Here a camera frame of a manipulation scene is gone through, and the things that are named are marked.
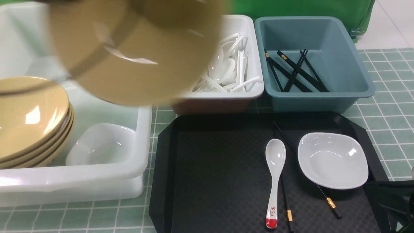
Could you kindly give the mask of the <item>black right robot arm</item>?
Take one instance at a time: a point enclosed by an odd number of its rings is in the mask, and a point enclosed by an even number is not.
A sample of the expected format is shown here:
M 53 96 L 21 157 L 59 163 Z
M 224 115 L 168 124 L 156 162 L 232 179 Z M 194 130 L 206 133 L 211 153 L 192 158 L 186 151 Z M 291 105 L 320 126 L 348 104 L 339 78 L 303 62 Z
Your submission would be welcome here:
M 382 233 L 414 231 L 413 180 L 372 181 L 364 189 Z

